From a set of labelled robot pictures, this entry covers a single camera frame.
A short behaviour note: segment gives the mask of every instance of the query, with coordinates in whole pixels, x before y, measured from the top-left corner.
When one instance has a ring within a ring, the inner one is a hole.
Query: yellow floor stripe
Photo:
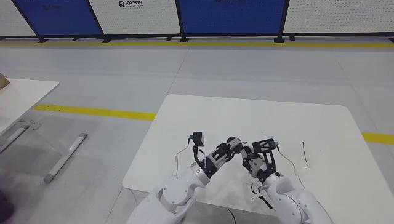
[[[363,137],[369,143],[384,143],[386,145],[394,145],[394,135],[392,134],[371,134],[363,132]]]
[[[153,113],[141,113],[141,112],[123,111],[123,110],[104,110],[97,108],[83,108],[83,107],[46,105],[46,104],[36,105],[34,109],[41,111],[53,111],[53,112],[71,113],[71,114],[87,114],[91,116],[108,116],[108,117],[136,119],[143,121],[153,121],[156,116],[156,114]],[[363,132],[363,137],[365,141],[369,143],[383,143],[386,145],[394,145],[394,135],[372,134],[369,132]]]
[[[0,46],[71,46],[71,47],[114,47],[114,46],[203,46],[203,47],[324,47],[324,48],[393,48],[394,44],[356,44],[356,43],[242,43],[242,42],[110,42],[102,44],[100,42],[46,42],[44,44],[27,42],[2,42]]]
[[[156,114],[133,112],[133,111],[104,110],[97,108],[83,108],[83,107],[45,105],[45,104],[36,105],[34,109],[43,110],[43,111],[61,112],[61,113],[71,113],[71,114],[88,114],[91,116],[108,116],[108,117],[116,117],[116,118],[136,119],[136,120],[144,120],[144,121],[153,121],[156,116]]]

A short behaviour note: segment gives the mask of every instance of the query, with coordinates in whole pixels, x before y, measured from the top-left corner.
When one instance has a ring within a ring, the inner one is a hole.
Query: small wire
[[[297,172],[297,169],[296,169],[296,166],[294,165],[294,163],[293,163],[289,158],[285,157],[285,155],[282,154],[282,152],[279,151],[279,154],[280,154],[282,157],[284,157],[286,160],[288,160],[288,161],[291,163],[291,165],[293,165],[295,175],[297,176],[298,180],[300,181],[302,187],[303,187],[304,189],[306,189],[306,187],[305,187],[304,184],[302,183],[302,180],[301,180],[300,176],[298,175],[298,172]],[[331,218],[330,214],[328,213],[328,211],[326,210],[326,208],[323,207],[323,205],[319,202],[319,200],[318,200],[317,202],[318,202],[318,204],[320,205],[320,207],[325,211],[325,213],[327,214],[328,218],[330,218],[330,222],[331,222],[332,224],[334,224],[334,222],[332,221],[332,218]]]
[[[230,214],[233,216],[233,219],[234,219],[234,224],[236,224],[236,220],[235,220],[235,217],[234,217],[233,213],[231,212],[230,209],[227,209],[227,210],[230,211]]]
[[[286,160],[288,160],[288,161],[291,163],[291,165],[293,165],[293,169],[294,169],[295,176],[297,176],[297,178],[298,178],[299,182],[301,183],[302,187],[303,187],[304,189],[306,189],[305,186],[304,186],[304,184],[303,184],[302,181],[301,181],[300,176],[298,175],[298,172],[297,172],[297,169],[296,169],[296,166],[294,165],[294,163],[293,163],[289,158],[285,157],[285,155],[282,154],[282,152],[279,151],[279,154],[280,154],[282,157],[284,157]]]
[[[182,151],[179,151],[179,152],[175,155],[175,162],[177,162],[177,172],[175,173],[175,176],[178,176],[178,166],[179,166],[178,154],[180,154],[181,152],[185,151],[185,150],[189,147],[189,144],[190,144],[190,139],[188,138],[188,140],[187,140],[187,146],[186,146]]]

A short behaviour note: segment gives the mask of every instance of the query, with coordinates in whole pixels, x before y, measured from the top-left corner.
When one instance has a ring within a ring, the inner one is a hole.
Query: metal table leg
[[[3,144],[0,147],[0,153],[2,153],[19,135],[21,135],[24,131],[29,128],[29,125],[23,125],[18,130],[16,130],[9,138],[4,138],[0,136],[0,142]]]
[[[81,133],[69,148],[65,148],[59,141],[52,138],[53,136],[51,135],[50,131],[46,130],[45,127],[41,125],[41,123],[36,122],[29,114],[24,114],[23,119],[31,126],[34,131],[40,135],[41,138],[43,138],[46,143],[48,143],[62,155],[62,158],[60,158],[60,160],[55,164],[50,172],[44,177],[44,182],[49,184],[67,162],[70,156],[75,152],[78,146],[82,143],[82,141],[84,141],[84,139],[87,137],[87,134]]]

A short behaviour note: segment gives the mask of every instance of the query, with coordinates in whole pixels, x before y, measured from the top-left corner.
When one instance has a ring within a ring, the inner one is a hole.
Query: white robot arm
[[[197,187],[205,188],[211,177],[243,149],[238,138],[230,137],[200,161],[197,154],[199,147],[204,146],[203,134],[194,132],[188,139],[192,139],[195,144],[193,152],[196,162],[183,175],[172,176],[151,191],[134,209],[127,224],[180,223],[196,201],[194,190]]]
[[[260,195],[269,208],[274,208],[283,224],[331,224],[332,220],[315,196],[304,188],[294,188],[290,179],[276,171],[272,150],[279,149],[273,139],[262,140],[245,146],[242,150],[243,166],[252,177],[262,183],[272,206]]]
[[[240,153],[243,155],[243,166],[262,183],[259,191],[267,192],[273,207],[262,195],[259,198],[269,208],[275,209],[283,224],[332,224],[331,218],[311,192],[294,188],[289,178],[276,171],[272,150],[279,150],[279,147],[273,139],[255,142],[251,148],[243,147],[238,138],[230,137],[202,161],[197,157],[198,148],[204,146],[202,133],[194,132],[190,139],[195,144],[193,152],[196,162],[183,175],[172,176],[151,191],[134,209],[127,224],[181,223],[196,201],[194,190],[197,187],[205,188],[211,177],[235,154]]]

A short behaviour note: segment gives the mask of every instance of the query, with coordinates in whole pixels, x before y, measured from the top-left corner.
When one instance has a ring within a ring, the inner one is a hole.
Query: gray floor
[[[379,40],[384,42],[359,42]],[[1,47],[0,72],[59,81],[43,103],[149,113],[159,110],[167,94],[334,104],[349,108],[362,132],[394,133],[393,49]],[[65,145],[81,132],[89,138],[50,185],[42,178],[59,155],[33,131],[0,155],[0,189],[17,206],[8,223],[124,223],[145,195],[135,193],[134,199],[122,180],[150,122],[34,114]],[[368,146],[394,192],[394,146]],[[238,223],[278,223],[275,217],[234,214]],[[187,217],[188,224],[231,222],[226,209],[203,204]]]

